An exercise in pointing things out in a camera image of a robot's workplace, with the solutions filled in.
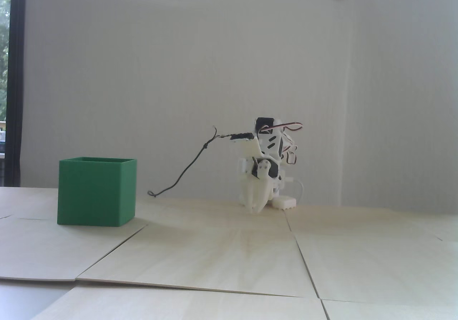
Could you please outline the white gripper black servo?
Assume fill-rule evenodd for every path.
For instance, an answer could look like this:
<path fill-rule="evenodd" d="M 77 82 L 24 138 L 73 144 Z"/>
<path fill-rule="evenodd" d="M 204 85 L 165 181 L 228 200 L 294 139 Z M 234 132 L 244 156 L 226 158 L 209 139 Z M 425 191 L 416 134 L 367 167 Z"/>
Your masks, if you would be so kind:
<path fill-rule="evenodd" d="M 241 181 L 241 203 L 250 213 L 260 213 L 281 186 L 279 164 L 266 157 L 242 158 L 238 161 Z"/>

